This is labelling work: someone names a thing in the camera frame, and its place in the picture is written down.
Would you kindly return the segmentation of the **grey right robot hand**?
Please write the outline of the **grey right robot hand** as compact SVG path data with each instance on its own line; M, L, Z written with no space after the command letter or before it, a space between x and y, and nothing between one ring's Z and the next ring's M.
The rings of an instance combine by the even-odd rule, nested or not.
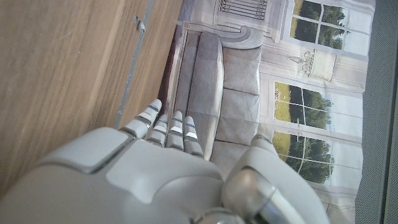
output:
M192 117L160 100L121 129L47 154L1 198L2 223L328 223L320 198L257 133L227 178Z

